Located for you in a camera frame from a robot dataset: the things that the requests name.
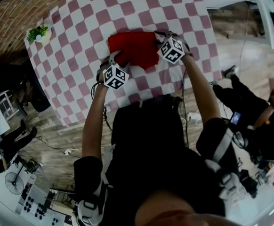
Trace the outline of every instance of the power strip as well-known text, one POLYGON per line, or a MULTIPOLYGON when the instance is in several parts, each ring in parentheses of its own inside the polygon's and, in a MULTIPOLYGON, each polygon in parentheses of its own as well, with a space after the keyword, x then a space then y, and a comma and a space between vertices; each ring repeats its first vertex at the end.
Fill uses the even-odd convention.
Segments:
POLYGON ((199 113, 195 113, 195 112, 189 112, 187 114, 187 117, 189 119, 189 121, 200 121, 202 120, 202 117, 199 113))
POLYGON ((67 149, 66 151, 64 151, 64 154, 65 154, 66 156, 68 156, 70 153, 71 153, 71 150, 70 150, 70 149, 67 149))

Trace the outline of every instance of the black shoe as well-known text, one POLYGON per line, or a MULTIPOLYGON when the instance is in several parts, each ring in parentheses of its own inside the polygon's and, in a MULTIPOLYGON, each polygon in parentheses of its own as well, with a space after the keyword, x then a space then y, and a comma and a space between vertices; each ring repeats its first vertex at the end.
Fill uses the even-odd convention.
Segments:
POLYGON ((36 135, 37 135, 37 133, 38 133, 38 130, 35 127, 33 127, 32 131, 31 131, 31 133, 29 135, 31 135, 33 138, 35 138, 36 135))
POLYGON ((22 128, 22 130, 26 130, 26 125, 23 120, 21 120, 20 125, 21 125, 20 127, 22 128))

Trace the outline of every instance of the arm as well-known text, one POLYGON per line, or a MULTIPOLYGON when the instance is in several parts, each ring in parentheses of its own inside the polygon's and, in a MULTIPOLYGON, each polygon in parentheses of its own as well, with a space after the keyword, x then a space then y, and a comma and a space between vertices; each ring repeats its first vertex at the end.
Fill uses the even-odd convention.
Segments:
POLYGON ((2 163, 3 163, 4 170, 6 170, 7 169, 7 163, 6 163, 5 158, 2 159, 2 163))
POLYGON ((221 118, 217 98, 205 76, 199 69, 194 59, 185 55, 182 62, 187 70, 189 79, 193 86, 195 100, 197 102, 203 124, 212 118, 221 118))
POLYGON ((82 157, 94 156, 101 160, 101 137, 103 133, 103 112, 108 87, 99 84, 86 118, 82 133, 82 157))
POLYGON ((257 118, 256 122, 254 123, 254 128, 258 128, 260 126, 262 126, 266 121, 269 120, 270 116, 273 114, 274 112, 274 108, 269 105, 261 114, 260 116, 257 118))

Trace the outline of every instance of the leg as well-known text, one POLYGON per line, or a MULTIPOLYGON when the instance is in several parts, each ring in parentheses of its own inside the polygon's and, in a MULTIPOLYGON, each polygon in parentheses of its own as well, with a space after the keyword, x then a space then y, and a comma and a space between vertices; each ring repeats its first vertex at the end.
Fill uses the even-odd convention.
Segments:
POLYGON ((235 103, 237 97, 235 96, 235 92, 230 88, 222 88, 219 85, 214 85, 213 91, 216 94, 217 98, 232 111, 235 110, 235 103))
POLYGON ((32 139, 34 139, 35 134, 30 133, 29 135, 25 136, 24 138, 21 138, 20 140, 16 141, 14 144, 9 145, 7 149, 4 152, 4 157, 6 159, 6 162, 9 163, 10 160, 15 156, 15 154, 25 146, 27 146, 32 139))
POLYGON ((5 150, 7 146, 10 146, 14 143, 16 138, 24 131, 24 128, 21 126, 13 132, 6 135, 0 143, 0 147, 5 150))
POLYGON ((233 89, 238 92, 240 96, 255 96, 247 86, 240 82, 239 77, 232 75, 230 79, 233 89))

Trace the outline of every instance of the checkered tablecloth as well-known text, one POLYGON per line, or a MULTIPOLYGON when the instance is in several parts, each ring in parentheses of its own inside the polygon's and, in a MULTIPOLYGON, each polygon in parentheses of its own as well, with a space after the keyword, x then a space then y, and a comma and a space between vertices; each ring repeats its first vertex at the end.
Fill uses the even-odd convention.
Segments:
MULTIPOLYGON (((53 24, 50 43, 25 44, 63 125, 86 118, 100 60, 109 55, 106 41, 117 32, 170 29, 185 38, 209 81, 221 76, 214 32, 202 0, 66 0, 47 20, 53 24)), ((108 111, 181 90, 184 67, 160 59, 146 71, 132 66, 128 73, 125 86, 108 90, 108 111)), ((190 86, 187 79, 185 87, 190 86)))

